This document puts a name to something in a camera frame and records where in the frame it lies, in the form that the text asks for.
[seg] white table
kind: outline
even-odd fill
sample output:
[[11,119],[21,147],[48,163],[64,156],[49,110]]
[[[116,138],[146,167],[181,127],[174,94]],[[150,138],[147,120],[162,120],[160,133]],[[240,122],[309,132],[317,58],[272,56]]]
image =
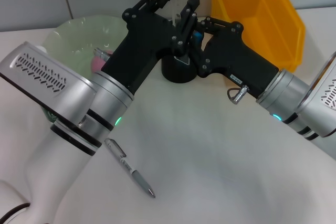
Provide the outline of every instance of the white table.
[[[336,50],[336,8],[299,10],[309,83]],[[52,29],[0,33],[1,57]],[[151,199],[103,146],[70,188],[55,224],[334,224],[336,162],[214,74],[187,84],[157,66],[111,133],[156,193]],[[0,179],[29,198],[23,164],[48,130],[40,107],[0,79]]]

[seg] yellow plastic storage bin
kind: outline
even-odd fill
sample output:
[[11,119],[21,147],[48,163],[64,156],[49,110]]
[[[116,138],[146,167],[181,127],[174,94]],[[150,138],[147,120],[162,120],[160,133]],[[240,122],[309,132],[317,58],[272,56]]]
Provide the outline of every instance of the yellow plastic storage bin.
[[241,22],[244,43],[279,69],[301,64],[305,27],[289,0],[212,0],[211,15]]

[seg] green led light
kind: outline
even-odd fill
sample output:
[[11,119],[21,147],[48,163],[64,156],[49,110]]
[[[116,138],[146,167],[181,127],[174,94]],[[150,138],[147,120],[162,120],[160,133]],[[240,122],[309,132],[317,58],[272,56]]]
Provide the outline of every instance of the green led light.
[[116,121],[115,125],[117,125],[117,124],[119,123],[120,120],[121,120],[121,118],[119,118],[119,119]]

